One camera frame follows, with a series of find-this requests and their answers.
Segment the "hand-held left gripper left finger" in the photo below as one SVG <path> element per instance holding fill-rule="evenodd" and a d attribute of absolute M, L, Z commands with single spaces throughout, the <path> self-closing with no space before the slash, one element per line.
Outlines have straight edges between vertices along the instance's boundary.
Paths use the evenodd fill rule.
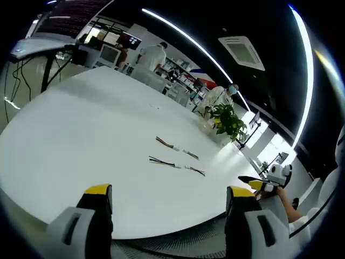
<path fill-rule="evenodd" d="M 46 258 L 111 258 L 112 185 L 89 187 L 46 229 Z"/>

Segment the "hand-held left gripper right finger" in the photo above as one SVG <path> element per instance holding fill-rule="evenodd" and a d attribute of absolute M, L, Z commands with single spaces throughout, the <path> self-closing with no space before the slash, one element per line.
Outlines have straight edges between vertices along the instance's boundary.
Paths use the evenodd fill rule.
<path fill-rule="evenodd" d="M 226 258 L 290 258 L 285 209 L 277 196 L 257 200 L 247 189 L 227 187 Z"/>

